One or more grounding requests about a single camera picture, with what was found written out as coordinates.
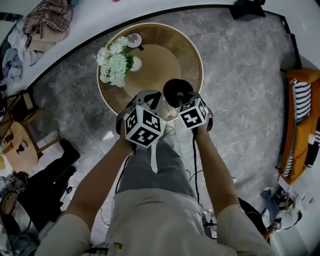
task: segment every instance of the black round disc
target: black round disc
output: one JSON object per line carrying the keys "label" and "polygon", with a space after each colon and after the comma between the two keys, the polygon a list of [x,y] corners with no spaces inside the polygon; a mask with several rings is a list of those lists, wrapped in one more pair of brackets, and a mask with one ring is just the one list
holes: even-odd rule
{"label": "black round disc", "polygon": [[179,95],[186,95],[193,92],[192,85],[182,79],[171,79],[163,87],[163,96],[168,104],[173,108],[179,107]]}

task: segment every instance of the gray pants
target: gray pants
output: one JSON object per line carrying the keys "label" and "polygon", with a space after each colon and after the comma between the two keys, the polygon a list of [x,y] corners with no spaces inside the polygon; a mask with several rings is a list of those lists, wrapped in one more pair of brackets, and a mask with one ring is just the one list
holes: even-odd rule
{"label": "gray pants", "polygon": [[124,169],[117,193],[127,190],[163,189],[196,199],[184,163],[174,150],[174,143],[169,136],[159,139],[155,158],[157,173],[151,168],[151,147],[137,146],[135,155],[130,157]]}

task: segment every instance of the flower bouquet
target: flower bouquet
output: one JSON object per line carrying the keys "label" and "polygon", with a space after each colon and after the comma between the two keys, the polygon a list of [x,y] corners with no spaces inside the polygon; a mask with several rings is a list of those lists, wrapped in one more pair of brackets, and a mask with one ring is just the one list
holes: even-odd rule
{"label": "flower bouquet", "polygon": [[97,56],[93,56],[100,68],[100,80],[103,83],[110,82],[111,85],[125,86],[125,75],[134,65],[134,56],[124,53],[128,39],[119,37],[108,47],[102,47]]}

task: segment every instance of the gray tile floor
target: gray tile floor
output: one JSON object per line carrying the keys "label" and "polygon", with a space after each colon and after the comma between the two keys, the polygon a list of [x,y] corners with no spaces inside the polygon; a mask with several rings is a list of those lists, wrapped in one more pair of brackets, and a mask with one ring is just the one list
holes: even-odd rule
{"label": "gray tile floor", "polygon": [[[184,32],[198,48],[204,65],[201,95],[214,113],[210,133],[219,153],[236,178],[240,197],[263,210],[260,192],[277,182],[277,162],[284,120],[283,69],[293,68],[291,38],[280,18],[267,14],[254,21],[235,21],[227,8],[201,8],[168,13],[143,20],[159,22]],[[59,134],[81,154],[70,180],[77,186],[117,140],[116,116],[103,102],[97,86],[97,64],[92,55],[118,31],[84,46],[55,66],[34,86],[34,98],[45,115],[32,124],[39,146]],[[175,148],[194,172],[192,141],[176,122]],[[54,145],[44,152],[33,174],[61,156]],[[198,170],[201,163],[198,156]],[[202,173],[198,187],[202,205],[212,206]],[[114,190],[97,215],[92,232],[95,243],[104,239],[111,216]],[[73,192],[64,202],[70,202]]]}

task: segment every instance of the pile of clothes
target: pile of clothes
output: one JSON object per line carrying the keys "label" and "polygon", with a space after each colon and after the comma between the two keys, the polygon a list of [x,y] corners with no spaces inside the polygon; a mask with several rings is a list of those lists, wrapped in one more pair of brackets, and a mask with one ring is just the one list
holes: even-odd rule
{"label": "pile of clothes", "polygon": [[7,37],[8,49],[2,52],[0,85],[11,86],[23,78],[43,53],[68,36],[72,8],[78,1],[43,0],[20,19]]}

